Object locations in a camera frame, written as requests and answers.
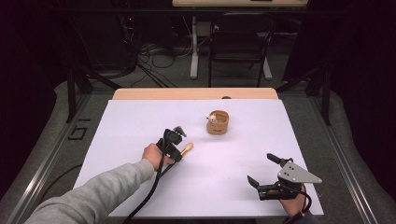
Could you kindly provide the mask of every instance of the gray sleeve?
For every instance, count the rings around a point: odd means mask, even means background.
[[[25,223],[100,223],[154,175],[150,161],[124,164],[40,204]]]
[[[300,217],[294,224],[319,224],[319,220],[312,215],[311,212],[306,212],[303,217]]]

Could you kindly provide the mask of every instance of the gray floor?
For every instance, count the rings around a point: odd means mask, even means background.
[[[268,52],[268,63],[273,75],[272,81],[263,80],[262,87],[276,88],[282,84],[281,78],[285,69],[286,61],[293,44],[293,36],[276,35],[273,38],[271,48]],[[159,76],[167,84],[172,83],[177,87],[206,87],[207,86],[207,51],[205,46],[200,51],[199,75],[197,79],[190,79],[190,56],[176,57],[175,61],[169,56],[157,54],[154,57],[154,64],[157,66],[167,66],[167,68],[156,68],[152,61],[145,64],[147,59],[142,57],[142,64],[150,67],[153,71],[161,73],[167,79]],[[236,67],[221,66],[216,69],[216,73],[236,72],[241,73],[248,66],[239,65]],[[136,69],[126,77],[112,79],[123,87],[158,87],[144,72]],[[65,125],[67,119],[67,91],[65,83],[57,87],[57,104],[53,110],[51,118],[37,141],[29,159],[25,163],[19,176],[0,202],[0,223],[6,223],[20,214],[15,209],[24,207],[26,214],[21,216],[21,220],[32,212],[36,207],[41,195],[37,194],[37,199],[33,198],[30,203],[23,203],[24,192],[34,177],[37,177],[37,170],[43,165],[49,154],[57,149],[60,154],[54,160],[54,165],[48,176],[44,176],[49,182],[63,173],[70,167],[83,162],[86,150],[94,135],[99,120],[106,108],[106,101],[111,98],[113,90],[102,83],[92,80],[95,91],[92,95],[78,95],[79,113],[76,119],[69,125]],[[222,80],[218,80],[218,86],[225,85]],[[240,86],[241,82],[227,83],[227,86]],[[285,104],[290,116],[290,122],[296,133],[297,140],[303,152],[308,169],[320,176],[324,183],[316,185],[321,194],[320,202],[325,215],[320,217],[322,223],[396,223],[396,205],[393,199],[378,186],[366,164],[361,160],[359,153],[353,145],[351,132],[348,127],[347,118],[343,109],[341,99],[332,93],[331,99],[331,127],[323,125],[318,115],[318,99],[305,97],[305,84],[293,88],[279,97]],[[82,141],[71,141],[64,138],[71,136],[72,129],[78,127],[88,127],[86,135]],[[350,167],[348,174],[344,170]],[[48,196],[61,195],[70,190],[78,175],[78,169],[63,177],[57,183]],[[259,218],[257,223],[281,223],[281,217]],[[119,220],[109,219],[106,223],[118,223]]]

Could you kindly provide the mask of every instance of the black chair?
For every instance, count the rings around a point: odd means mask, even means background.
[[[228,12],[216,17],[210,24],[209,44],[209,83],[212,86],[212,65],[216,63],[254,63],[260,64],[260,73],[256,77],[260,87],[265,55],[276,23],[265,13]]]

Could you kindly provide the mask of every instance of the hand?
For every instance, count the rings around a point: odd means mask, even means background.
[[[305,192],[305,186],[303,185],[301,191]],[[294,217],[298,213],[303,211],[303,206],[305,204],[305,196],[303,194],[298,194],[295,199],[279,200],[285,209],[289,217]]]
[[[145,150],[143,151],[142,159],[146,159],[150,161],[152,166],[154,167],[154,170],[157,171],[160,166],[162,156],[163,154],[161,153],[157,145],[151,143],[148,145],[148,147],[145,147]],[[173,163],[175,163],[175,160],[167,157],[166,155],[164,156],[163,164],[173,164]]]

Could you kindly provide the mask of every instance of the dark background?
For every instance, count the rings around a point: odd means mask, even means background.
[[[99,2],[96,4],[112,6],[107,1]],[[55,6],[66,4],[51,3]],[[160,3],[163,4],[160,7],[169,6],[169,1]],[[350,27],[346,44],[334,61],[332,90],[344,100],[356,148],[378,183],[396,198],[396,182],[392,180],[396,171],[392,166],[396,149],[396,20],[393,16],[396,6],[389,1],[313,0],[309,7],[333,10],[344,9],[350,4],[359,9],[359,17]],[[72,24],[65,18],[55,22],[32,1],[7,0],[0,8],[1,97],[5,102],[0,117],[2,197],[50,117],[56,101],[53,89],[66,80],[70,57],[88,67],[95,63],[105,64],[106,68],[123,67],[127,50],[122,44],[119,20],[115,17],[89,18],[89,21],[85,18]],[[163,21],[169,24],[171,18]],[[304,18],[284,79],[301,76],[323,62],[332,51],[332,39],[343,22],[336,18]],[[111,35],[99,35],[102,29]],[[164,29],[169,34],[169,27]],[[59,41],[59,34],[65,42]],[[114,55],[94,59],[87,49]]]

